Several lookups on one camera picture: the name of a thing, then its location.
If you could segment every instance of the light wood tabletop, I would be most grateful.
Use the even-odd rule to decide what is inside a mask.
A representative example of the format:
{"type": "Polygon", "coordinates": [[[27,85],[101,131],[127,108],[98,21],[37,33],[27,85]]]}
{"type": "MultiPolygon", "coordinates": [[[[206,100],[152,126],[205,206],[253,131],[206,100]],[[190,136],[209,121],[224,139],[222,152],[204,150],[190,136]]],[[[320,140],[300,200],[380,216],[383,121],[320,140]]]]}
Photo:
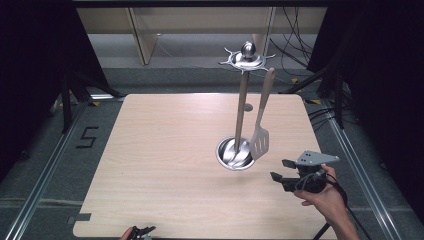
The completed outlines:
{"type": "MultiPolygon", "coordinates": [[[[253,135],[260,94],[248,94],[242,137],[253,135]]],[[[77,221],[78,237],[118,237],[156,226],[153,238],[311,239],[325,224],[270,172],[298,177],[282,159],[319,146],[301,98],[271,94],[262,120],[269,152],[244,171],[217,160],[234,136],[238,94],[128,95],[77,221]]],[[[322,239],[335,239],[330,228],[322,239]]]]}

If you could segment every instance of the spatula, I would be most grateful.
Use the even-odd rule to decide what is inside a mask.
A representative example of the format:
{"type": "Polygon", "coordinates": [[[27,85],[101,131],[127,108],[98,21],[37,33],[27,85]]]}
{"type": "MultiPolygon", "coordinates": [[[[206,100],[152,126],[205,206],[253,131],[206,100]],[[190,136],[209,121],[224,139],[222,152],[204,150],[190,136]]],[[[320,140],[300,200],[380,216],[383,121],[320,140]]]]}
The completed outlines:
{"type": "Polygon", "coordinates": [[[270,68],[265,75],[265,80],[262,87],[261,101],[259,103],[258,116],[256,117],[255,132],[250,140],[250,153],[254,160],[258,160],[269,150],[269,132],[261,127],[262,116],[266,103],[268,102],[269,94],[271,93],[272,84],[274,82],[275,70],[270,68]]]}

